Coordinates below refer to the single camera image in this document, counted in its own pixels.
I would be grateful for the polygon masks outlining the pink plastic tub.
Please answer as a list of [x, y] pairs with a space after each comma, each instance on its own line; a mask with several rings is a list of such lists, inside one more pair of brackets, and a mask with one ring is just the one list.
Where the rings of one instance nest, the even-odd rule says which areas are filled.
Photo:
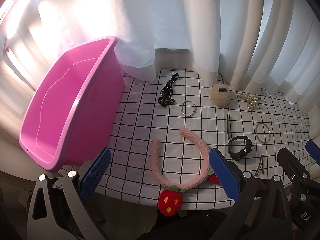
[[81, 165], [107, 147], [124, 90], [116, 44], [108, 36], [71, 48], [37, 88], [19, 143], [45, 170]]

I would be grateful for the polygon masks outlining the white curtain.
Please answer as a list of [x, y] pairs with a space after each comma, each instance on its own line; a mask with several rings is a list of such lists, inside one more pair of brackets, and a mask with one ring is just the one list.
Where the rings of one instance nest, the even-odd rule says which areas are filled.
[[6, 38], [22, 23], [49, 62], [112, 35], [135, 77], [190, 67], [209, 84], [221, 74], [235, 89], [280, 89], [303, 111], [319, 106], [319, 21], [306, 0], [5, 0]]

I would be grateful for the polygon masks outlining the small silver bangle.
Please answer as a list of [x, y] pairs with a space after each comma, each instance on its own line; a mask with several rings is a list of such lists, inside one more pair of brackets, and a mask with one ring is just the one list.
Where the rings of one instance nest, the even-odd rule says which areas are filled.
[[197, 112], [197, 107], [191, 100], [184, 100], [181, 104], [181, 113], [183, 116], [191, 117]]

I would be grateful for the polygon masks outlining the black sport watch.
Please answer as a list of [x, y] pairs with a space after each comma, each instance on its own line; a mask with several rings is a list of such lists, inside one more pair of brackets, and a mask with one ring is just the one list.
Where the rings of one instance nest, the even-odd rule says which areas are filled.
[[227, 114], [227, 151], [234, 161], [244, 159], [252, 151], [252, 141], [248, 136], [237, 135], [232, 136], [231, 119]]

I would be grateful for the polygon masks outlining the large silver bangle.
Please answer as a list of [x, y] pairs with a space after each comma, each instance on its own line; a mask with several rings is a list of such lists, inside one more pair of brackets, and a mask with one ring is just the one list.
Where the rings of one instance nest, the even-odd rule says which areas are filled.
[[255, 136], [262, 144], [267, 144], [271, 140], [271, 130], [264, 122], [259, 122], [255, 126]]

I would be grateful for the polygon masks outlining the beige fluffy pouch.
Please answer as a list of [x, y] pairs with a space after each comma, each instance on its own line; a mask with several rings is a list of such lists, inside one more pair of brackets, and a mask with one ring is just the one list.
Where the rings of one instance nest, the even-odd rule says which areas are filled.
[[210, 98], [217, 107], [227, 107], [231, 99], [229, 88], [221, 83], [213, 85], [210, 90]]

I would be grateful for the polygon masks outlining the gold pearl hair claw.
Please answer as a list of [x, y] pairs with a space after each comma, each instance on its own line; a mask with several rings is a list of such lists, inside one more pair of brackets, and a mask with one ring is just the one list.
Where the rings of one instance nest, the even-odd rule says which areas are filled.
[[247, 108], [250, 111], [253, 111], [258, 102], [261, 100], [260, 96], [252, 95], [247, 92], [236, 91], [236, 96], [247, 102]]

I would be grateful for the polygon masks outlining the brown hair pin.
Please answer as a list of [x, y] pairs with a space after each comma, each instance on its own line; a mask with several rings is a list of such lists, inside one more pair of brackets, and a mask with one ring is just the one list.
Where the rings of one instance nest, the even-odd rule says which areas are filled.
[[257, 166], [254, 176], [257, 177], [259, 174], [264, 175], [264, 155], [263, 154], [259, 158], [259, 164]]

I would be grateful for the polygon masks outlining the white black grid cloth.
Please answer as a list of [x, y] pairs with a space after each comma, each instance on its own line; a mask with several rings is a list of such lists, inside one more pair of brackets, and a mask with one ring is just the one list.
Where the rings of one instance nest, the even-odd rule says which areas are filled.
[[[159, 93], [173, 74], [173, 70], [158, 70], [151, 82], [123, 74], [125, 88], [108, 143], [111, 163], [97, 187], [100, 194], [155, 206], [161, 186], [150, 167], [153, 139], [161, 141], [161, 172], [173, 183], [187, 183], [202, 170], [202, 154], [180, 135], [180, 128], [192, 130], [208, 147], [216, 147], [227, 154], [227, 114], [231, 119], [232, 136], [245, 135], [253, 143], [252, 151], [238, 162], [241, 170], [255, 174], [263, 154], [264, 175], [258, 177], [278, 175], [284, 185], [289, 185], [289, 178], [277, 163], [277, 153], [284, 147], [304, 167], [311, 167], [311, 157], [305, 151], [310, 131], [308, 116], [297, 105], [289, 103], [283, 93], [270, 96], [262, 89], [259, 92], [261, 101], [253, 111], [247, 110], [246, 103], [232, 93], [230, 105], [219, 108], [210, 100], [210, 87], [195, 72], [179, 70], [179, 78], [173, 85], [175, 104], [162, 107], [157, 102]], [[194, 116], [182, 115], [184, 100], [196, 104]], [[255, 126], [259, 122], [266, 123], [271, 130], [271, 140], [267, 144], [260, 143], [255, 136]]]

